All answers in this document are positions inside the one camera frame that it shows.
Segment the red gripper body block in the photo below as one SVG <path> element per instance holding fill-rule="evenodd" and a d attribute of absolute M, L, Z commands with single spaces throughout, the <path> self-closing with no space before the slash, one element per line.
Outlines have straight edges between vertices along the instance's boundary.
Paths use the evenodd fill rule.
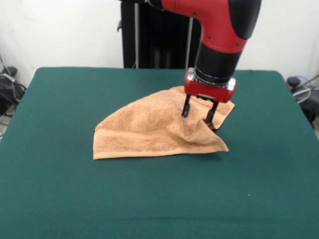
<path fill-rule="evenodd" d="M 204 100 L 227 103 L 236 89 L 236 79 L 230 78 L 225 85 L 212 85 L 199 80 L 194 68 L 188 68 L 184 79 L 184 92 Z"/>

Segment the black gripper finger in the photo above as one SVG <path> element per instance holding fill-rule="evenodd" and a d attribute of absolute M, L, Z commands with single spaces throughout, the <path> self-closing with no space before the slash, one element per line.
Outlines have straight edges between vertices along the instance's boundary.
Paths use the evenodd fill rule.
<path fill-rule="evenodd" d="M 189 114 L 189 111 L 190 111 L 190 98 L 191 98 L 191 95 L 187 94 L 185 102 L 184 102 L 182 114 L 181 114 L 182 117 L 184 117 L 184 118 L 188 117 L 188 114 Z"/>
<path fill-rule="evenodd" d="M 215 116 L 216 110 L 219 106 L 219 102 L 213 101 L 212 108 L 208 111 L 205 118 L 205 123 L 210 127 L 210 129 L 217 129 L 213 123 L 213 118 Z"/>

